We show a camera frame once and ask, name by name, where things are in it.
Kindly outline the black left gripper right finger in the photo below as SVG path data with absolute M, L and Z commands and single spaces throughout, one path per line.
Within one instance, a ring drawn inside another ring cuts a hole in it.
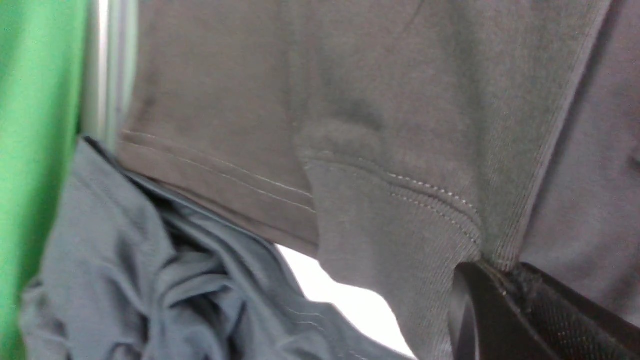
M 562 360 L 637 360 L 640 331 L 549 274 L 521 263 L 507 274 L 515 303 Z

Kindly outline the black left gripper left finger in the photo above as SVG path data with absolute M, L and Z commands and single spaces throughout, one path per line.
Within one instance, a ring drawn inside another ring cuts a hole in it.
M 455 267 L 448 328 L 455 360 L 557 360 L 478 263 Z

